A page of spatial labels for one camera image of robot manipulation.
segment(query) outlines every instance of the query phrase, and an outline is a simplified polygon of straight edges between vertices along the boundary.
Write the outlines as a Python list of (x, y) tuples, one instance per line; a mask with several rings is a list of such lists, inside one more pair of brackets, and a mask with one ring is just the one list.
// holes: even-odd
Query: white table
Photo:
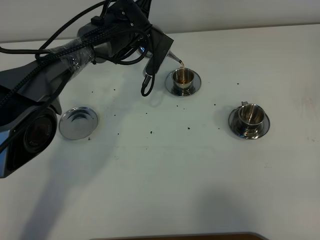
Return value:
[[(92, 107), (99, 125), (91, 140), (58, 131), (42, 154), (0, 179), (2, 240), (229, 232), (320, 239), (320, 25), (170, 36), (172, 51), (202, 78), (200, 91), (167, 92), (164, 80), (179, 67), (170, 58), (149, 97), (140, 94), (147, 60), (85, 68), (60, 101), (64, 112)], [(0, 70), (33, 59), (1, 54)], [(229, 130), (241, 101), (269, 115), (263, 138)]]

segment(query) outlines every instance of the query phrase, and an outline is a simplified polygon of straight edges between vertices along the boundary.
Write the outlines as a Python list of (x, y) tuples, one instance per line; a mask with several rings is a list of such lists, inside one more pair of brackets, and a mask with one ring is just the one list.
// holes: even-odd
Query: round metal plate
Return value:
[(247, 130), (239, 126), (238, 111), (240, 108), (241, 106), (237, 107), (229, 115), (228, 123), (231, 131), (242, 139), (259, 139), (266, 135), (270, 129), (270, 119), (268, 115), (265, 114), (265, 118), (262, 122), (263, 128), (260, 131), (257, 132), (255, 129)]
[(173, 95), (178, 96), (178, 97), (187, 97), (190, 96), (192, 94), (195, 94), (201, 87), (201, 78), (198, 75), (198, 73), (196, 73), (195, 71), (191, 70), (194, 74), (194, 78), (193, 78), (193, 85), (189, 88), (189, 89), (182, 89), (177, 87), (174, 84), (174, 81), (172, 79), (172, 74), (175, 72), (176, 70), (172, 71), (165, 80), (165, 87), (166, 89)]
[(98, 125), (98, 116), (91, 108), (75, 107), (68, 110), (59, 121), (62, 136), (71, 140), (88, 137)]

